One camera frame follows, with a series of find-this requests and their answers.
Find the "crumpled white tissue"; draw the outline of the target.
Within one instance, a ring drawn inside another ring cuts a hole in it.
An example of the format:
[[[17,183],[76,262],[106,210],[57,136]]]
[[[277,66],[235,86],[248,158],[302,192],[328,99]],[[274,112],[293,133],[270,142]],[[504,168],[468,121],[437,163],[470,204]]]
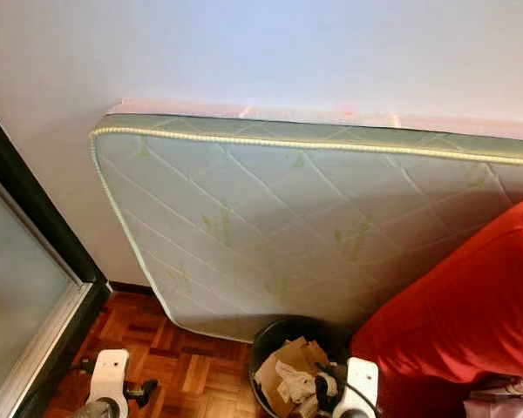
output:
[[[277,393],[289,406],[285,418],[316,418],[315,375],[310,375],[278,360],[275,371],[279,377]]]

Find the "black round waste bin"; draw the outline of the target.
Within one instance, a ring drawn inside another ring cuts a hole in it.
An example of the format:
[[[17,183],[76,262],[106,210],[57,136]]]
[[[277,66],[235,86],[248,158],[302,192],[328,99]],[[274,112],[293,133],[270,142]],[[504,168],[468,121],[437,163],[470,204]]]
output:
[[[325,320],[302,317],[302,315],[286,315],[263,327],[255,334],[251,345],[247,377],[250,379],[251,390],[259,406],[269,418],[281,418],[281,416],[269,405],[254,375],[274,351],[284,346],[286,340],[296,340],[300,337],[317,342],[330,361],[344,365],[350,357],[349,344],[353,333],[348,327],[341,327]]]

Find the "large red cushion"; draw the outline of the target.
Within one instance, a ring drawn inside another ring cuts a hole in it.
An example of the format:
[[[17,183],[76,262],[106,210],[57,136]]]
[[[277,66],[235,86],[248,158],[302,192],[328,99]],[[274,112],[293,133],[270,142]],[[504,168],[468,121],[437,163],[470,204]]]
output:
[[[464,418],[493,374],[523,377],[523,202],[393,296],[350,342],[384,418]]]

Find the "frosted glass door black frame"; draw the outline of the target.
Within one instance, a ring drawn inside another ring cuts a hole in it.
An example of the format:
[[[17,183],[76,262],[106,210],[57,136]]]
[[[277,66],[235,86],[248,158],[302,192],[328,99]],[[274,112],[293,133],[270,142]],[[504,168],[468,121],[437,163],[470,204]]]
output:
[[[0,125],[0,418],[41,418],[86,362],[98,269]]]

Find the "brown cardboard piece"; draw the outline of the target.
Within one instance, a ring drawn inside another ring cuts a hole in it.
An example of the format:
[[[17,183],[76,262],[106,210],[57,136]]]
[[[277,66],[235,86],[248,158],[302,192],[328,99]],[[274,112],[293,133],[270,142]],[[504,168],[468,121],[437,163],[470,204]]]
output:
[[[278,411],[279,415],[285,415],[289,406],[279,398],[277,393],[279,377],[275,366],[278,360],[310,375],[317,374],[318,369],[315,367],[315,362],[326,365],[330,361],[317,342],[301,337],[296,340],[286,340],[284,346],[279,347],[261,364],[254,379],[261,385],[269,405]]]

